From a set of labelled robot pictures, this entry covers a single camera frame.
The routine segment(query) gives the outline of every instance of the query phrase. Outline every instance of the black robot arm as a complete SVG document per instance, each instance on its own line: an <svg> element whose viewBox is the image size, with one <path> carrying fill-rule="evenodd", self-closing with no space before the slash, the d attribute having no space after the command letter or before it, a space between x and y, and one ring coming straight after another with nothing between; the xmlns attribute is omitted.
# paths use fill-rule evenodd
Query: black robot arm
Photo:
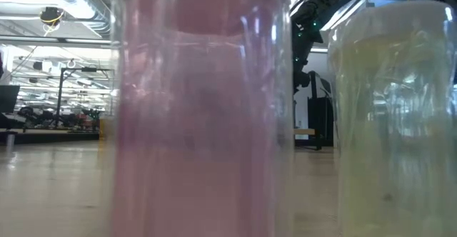
<svg viewBox="0 0 457 237"><path fill-rule="evenodd" d="M298 87L307 87L309 75L302 72L308 63L307 58L315 42L323 43L320 29L331 17L351 0L308 0L291 17L292 20L292 53L293 53L293 92ZM454 9L457 0L438 0L446 2Z"/></svg>

